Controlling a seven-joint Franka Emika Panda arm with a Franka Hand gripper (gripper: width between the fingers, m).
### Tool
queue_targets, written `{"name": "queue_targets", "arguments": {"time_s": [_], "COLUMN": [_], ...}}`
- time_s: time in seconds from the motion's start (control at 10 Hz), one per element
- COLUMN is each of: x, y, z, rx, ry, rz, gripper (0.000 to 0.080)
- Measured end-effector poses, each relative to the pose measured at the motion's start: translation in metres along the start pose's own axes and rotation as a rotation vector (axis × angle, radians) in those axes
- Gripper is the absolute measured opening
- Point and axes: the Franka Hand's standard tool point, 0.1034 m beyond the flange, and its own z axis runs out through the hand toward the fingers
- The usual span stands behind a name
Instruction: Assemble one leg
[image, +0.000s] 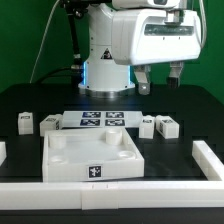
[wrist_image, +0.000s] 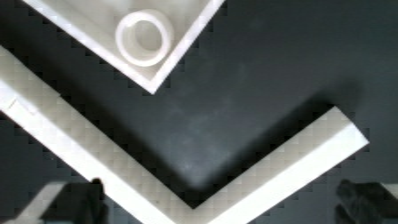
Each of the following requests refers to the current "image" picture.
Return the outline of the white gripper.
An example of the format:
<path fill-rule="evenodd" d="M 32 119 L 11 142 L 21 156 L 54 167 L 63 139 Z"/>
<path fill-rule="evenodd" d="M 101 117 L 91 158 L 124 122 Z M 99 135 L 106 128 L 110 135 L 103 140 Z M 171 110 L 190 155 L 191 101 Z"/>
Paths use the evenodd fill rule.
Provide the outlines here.
<path fill-rule="evenodd" d="M 117 64 L 138 65 L 134 74 L 141 95 L 150 93 L 151 67 L 170 63 L 167 84 L 180 86 L 184 63 L 197 59 L 201 47 L 201 24 L 195 11 L 186 10 L 180 24 L 167 24 L 165 10 L 118 11 L 112 21 L 112 57 Z"/>

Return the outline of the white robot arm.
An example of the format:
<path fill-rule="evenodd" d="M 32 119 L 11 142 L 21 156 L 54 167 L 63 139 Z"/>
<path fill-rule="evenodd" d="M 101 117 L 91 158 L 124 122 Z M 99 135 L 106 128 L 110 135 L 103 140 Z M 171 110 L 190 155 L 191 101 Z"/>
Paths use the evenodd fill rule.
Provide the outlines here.
<path fill-rule="evenodd" d="M 205 12 L 188 0 L 112 0 L 88 8 L 90 53 L 84 62 L 82 94 L 115 98 L 150 93 L 153 64 L 169 63 L 168 84 L 180 85 L 184 62 L 205 45 Z"/>

